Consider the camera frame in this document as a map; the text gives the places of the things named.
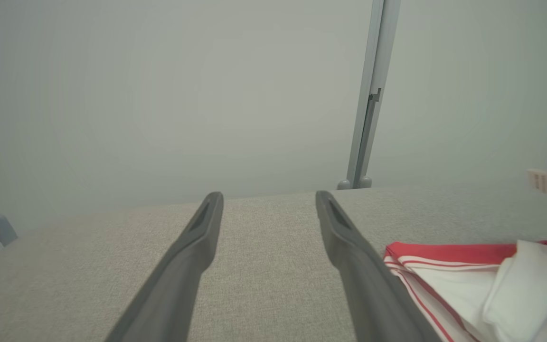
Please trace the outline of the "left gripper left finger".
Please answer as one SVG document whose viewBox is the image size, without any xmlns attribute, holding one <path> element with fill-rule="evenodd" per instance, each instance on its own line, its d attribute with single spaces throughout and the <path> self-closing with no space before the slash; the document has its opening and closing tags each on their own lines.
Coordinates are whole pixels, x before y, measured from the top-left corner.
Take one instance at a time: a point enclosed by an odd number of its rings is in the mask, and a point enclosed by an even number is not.
<svg viewBox="0 0 547 342">
<path fill-rule="evenodd" d="M 185 342 L 202 274 L 213 262 L 224 196 L 209 193 L 115 323 L 108 342 Z"/>
</svg>

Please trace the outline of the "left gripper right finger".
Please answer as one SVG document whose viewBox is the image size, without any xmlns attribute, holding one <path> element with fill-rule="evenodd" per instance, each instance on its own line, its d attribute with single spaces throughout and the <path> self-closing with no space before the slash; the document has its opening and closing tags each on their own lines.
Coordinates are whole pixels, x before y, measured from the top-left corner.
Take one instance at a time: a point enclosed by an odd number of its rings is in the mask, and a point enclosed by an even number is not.
<svg viewBox="0 0 547 342">
<path fill-rule="evenodd" d="M 404 285 L 332 193 L 315 195 L 326 254 L 340 273 L 358 342 L 438 342 Z"/>
</svg>

